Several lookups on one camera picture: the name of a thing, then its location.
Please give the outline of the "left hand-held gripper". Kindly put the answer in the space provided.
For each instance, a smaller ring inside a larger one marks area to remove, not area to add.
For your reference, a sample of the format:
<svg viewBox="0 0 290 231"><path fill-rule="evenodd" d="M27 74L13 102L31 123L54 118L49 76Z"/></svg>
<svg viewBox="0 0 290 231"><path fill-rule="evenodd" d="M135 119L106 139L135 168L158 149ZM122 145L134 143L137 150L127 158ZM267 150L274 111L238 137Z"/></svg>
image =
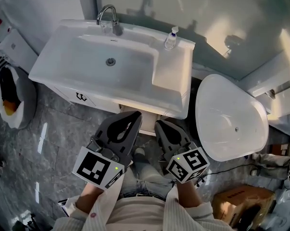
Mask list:
<svg viewBox="0 0 290 231"><path fill-rule="evenodd" d="M73 174L96 187L109 189L132 162L131 150L142 124L140 111L105 119L88 146L81 147Z"/></svg>

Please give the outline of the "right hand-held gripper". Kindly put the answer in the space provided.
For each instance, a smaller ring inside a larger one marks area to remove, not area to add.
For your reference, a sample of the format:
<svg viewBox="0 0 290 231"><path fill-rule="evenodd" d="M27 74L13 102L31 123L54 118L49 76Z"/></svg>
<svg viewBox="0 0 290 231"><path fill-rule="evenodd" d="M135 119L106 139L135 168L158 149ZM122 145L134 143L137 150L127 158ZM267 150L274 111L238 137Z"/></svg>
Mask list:
<svg viewBox="0 0 290 231"><path fill-rule="evenodd" d="M167 161L166 171L183 184L199 177L210 165L203 149L189 142L185 130L171 122L157 120L156 138ZM177 145L183 145L176 152Z"/></svg>

